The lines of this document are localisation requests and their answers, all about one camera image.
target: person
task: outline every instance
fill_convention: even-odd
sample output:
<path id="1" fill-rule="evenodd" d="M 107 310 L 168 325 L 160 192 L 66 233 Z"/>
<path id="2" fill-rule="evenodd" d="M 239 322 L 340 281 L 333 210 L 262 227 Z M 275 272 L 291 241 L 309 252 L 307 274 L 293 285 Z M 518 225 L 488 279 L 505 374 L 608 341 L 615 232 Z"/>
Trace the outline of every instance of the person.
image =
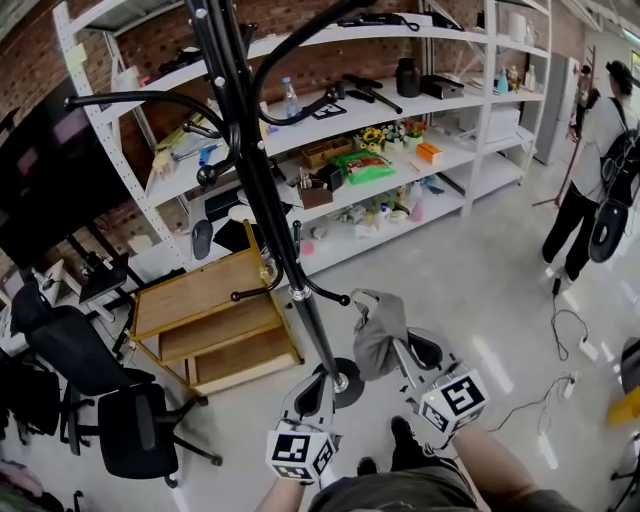
<path id="1" fill-rule="evenodd" d="M 573 126 L 576 138 L 582 134 L 582 124 L 584 114 L 587 111 L 587 101 L 589 99 L 589 87 L 591 86 L 591 67 L 586 64 L 582 66 L 580 78 L 578 79 L 578 98 L 576 103 L 576 124 Z"/>
<path id="2" fill-rule="evenodd" d="M 542 256 L 547 264 L 551 264 L 569 235 L 582 222 L 564 268 L 558 275 L 562 289 L 573 284 L 589 261 L 589 242 L 598 203 L 604 199 L 600 159 L 607 154 L 618 136 L 624 133 L 624 124 L 614 102 L 617 101 L 622 107 L 630 129 L 638 124 L 638 116 L 631 108 L 631 70 L 616 60 L 607 63 L 607 71 L 613 98 L 598 99 L 586 117 L 583 136 L 578 144 L 578 163 L 573 180 L 560 205 L 553 228 L 542 246 Z"/>
<path id="3" fill-rule="evenodd" d="M 473 491 L 451 459 L 424 450 L 402 417 L 391 421 L 396 446 L 391 472 L 379 473 L 370 457 L 360 461 L 357 475 L 321 490 L 309 512 L 425 512 L 477 510 Z M 526 468 L 477 423 L 453 438 L 460 460 L 491 510 L 577 512 L 556 491 L 541 490 Z M 305 486 L 279 479 L 256 512 L 297 512 Z"/>

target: yellow object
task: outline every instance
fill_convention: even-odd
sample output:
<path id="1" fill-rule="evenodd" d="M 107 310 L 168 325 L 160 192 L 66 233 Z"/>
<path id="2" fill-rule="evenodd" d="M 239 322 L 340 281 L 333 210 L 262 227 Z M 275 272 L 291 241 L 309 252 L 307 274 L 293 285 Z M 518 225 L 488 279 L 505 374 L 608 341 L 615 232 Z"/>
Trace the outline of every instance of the yellow object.
<path id="1" fill-rule="evenodd" d="M 610 426 L 620 425 L 638 416 L 640 416 L 640 386 L 609 407 L 607 423 Z"/>
<path id="2" fill-rule="evenodd" d="M 151 170 L 161 178 L 171 174 L 176 169 L 176 162 L 168 149 L 156 154 L 151 165 Z"/>

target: water bottle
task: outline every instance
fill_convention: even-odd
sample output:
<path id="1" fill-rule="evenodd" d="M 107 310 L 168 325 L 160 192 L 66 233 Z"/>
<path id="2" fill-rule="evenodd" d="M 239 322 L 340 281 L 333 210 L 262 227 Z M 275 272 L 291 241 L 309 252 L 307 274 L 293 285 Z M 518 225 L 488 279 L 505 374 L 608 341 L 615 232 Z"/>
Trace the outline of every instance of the water bottle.
<path id="1" fill-rule="evenodd" d="M 293 90 L 293 85 L 291 85 L 291 77 L 288 77 L 288 76 L 283 77 L 282 83 L 284 85 L 285 111 L 287 113 L 287 117 L 293 117 L 298 112 L 300 112 L 300 104 L 298 103 L 298 96 L 296 96 L 296 91 Z"/>

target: gray cloth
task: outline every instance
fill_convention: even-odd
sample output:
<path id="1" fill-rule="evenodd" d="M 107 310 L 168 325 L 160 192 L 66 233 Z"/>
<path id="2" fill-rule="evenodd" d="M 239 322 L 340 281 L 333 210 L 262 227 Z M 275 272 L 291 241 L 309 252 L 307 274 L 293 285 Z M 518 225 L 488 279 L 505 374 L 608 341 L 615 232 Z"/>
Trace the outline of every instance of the gray cloth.
<path id="1" fill-rule="evenodd" d="M 309 512 L 469 512 L 478 510 L 460 476 L 446 468 L 343 478 L 313 499 Z M 580 512 L 556 491 L 536 491 L 501 512 Z"/>
<path id="2" fill-rule="evenodd" d="M 355 326 L 353 356 L 363 380 L 376 380 L 398 366 L 394 338 L 407 342 L 404 303 L 397 295 L 356 289 L 351 299 L 361 318 Z"/>

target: wall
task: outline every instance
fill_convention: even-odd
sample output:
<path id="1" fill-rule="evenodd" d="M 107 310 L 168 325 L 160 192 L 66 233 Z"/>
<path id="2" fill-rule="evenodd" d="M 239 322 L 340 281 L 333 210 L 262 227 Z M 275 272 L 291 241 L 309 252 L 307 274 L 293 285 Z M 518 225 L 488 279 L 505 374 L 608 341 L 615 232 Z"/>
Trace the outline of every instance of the wall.
<path id="1" fill-rule="evenodd" d="M 77 16 L 96 1 L 69 0 L 71 16 Z M 41 0 L 0 44 L 0 117 L 15 106 L 20 106 L 17 116 L 19 121 L 66 76 L 51 15 L 57 2 L 58 0 Z M 463 25 L 471 28 L 475 24 L 481 0 L 448 2 L 454 15 L 464 20 Z M 261 37 L 294 30 L 326 4 L 323 0 L 238 0 L 237 17 L 240 22 L 256 22 L 257 35 Z M 381 0 L 375 6 L 376 12 L 416 12 L 416 9 L 417 0 Z M 534 11 L 527 9 L 526 13 L 532 15 Z M 581 54 L 576 55 L 577 48 L 580 52 L 583 48 L 584 34 L 581 25 L 570 15 L 567 16 L 566 9 L 556 0 L 554 16 L 557 18 L 554 24 L 554 45 L 557 43 L 559 48 L 554 46 L 554 51 L 581 58 Z M 540 24 L 542 22 L 534 19 L 534 23 L 541 34 L 541 40 L 546 40 L 546 29 Z M 91 56 L 86 69 L 94 89 L 107 90 L 110 59 L 101 36 L 83 33 L 82 42 L 87 54 Z M 138 66 L 142 74 L 157 75 L 157 68 L 161 63 L 175 58 L 177 50 L 194 44 L 194 39 L 187 23 L 186 10 L 178 8 L 129 31 L 119 38 L 118 43 L 128 65 Z M 299 94 L 323 89 L 345 72 L 371 78 L 391 76 L 399 57 L 418 55 L 415 53 L 418 48 L 416 43 L 415 39 L 372 39 L 301 48 L 274 70 L 264 89 L 264 97 L 267 101 L 281 97 L 280 78 L 284 75 L 292 77 Z M 436 49 L 436 56 L 440 59 L 439 64 L 436 63 L 436 69 L 451 70 L 459 43 L 449 45 L 440 41 L 437 44 L 443 46 Z M 522 54 L 510 54 L 523 66 Z M 258 64 L 257 60 L 252 62 L 254 68 Z M 201 100 L 211 95 L 211 88 L 203 78 L 185 84 L 177 91 Z M 144 111 L 158 139 L 175 130 L 188 116 L 185 109 L 171 105 L 149 104 L 144 106 Z M 131 115 L 121 119 L 121 132 L 125 155 L 134 172 L 145 184 L 152 155 Z M 170 229 L 180 228 L 186 222 L 177 201 L 163 205 L 161 214 Z M 134 234 L 153 233 L 133 201 L 102 216 L 100 225 L 108 228 L 105 234 L 119 250 L 126 249 L 126 240 Z M 88 249 L 101 252 L 84 230 L 80 230 L 76 236 Z M 47 261 L 55 261 L 60 257 L 70 260 L 75 266 L 79 263 L 66 242 L 51 251 L 47 255 Z M 10 263 L 0 252 L 0 277 Z"/>
<path id="2" fill-rule="evenodd" d="M 585 37 L 585 54 L 588 48 L 596 47 L 596 66 L 593 75 L 594 86 L 605 97 L 611 96 L 609 85 L 609 73 L 606 69 L 607 62 L 619 60 L 631 68 L 631 44 L 618 37 L 616 34 L 605 30 L 596 32 L 588 29 Z"/>

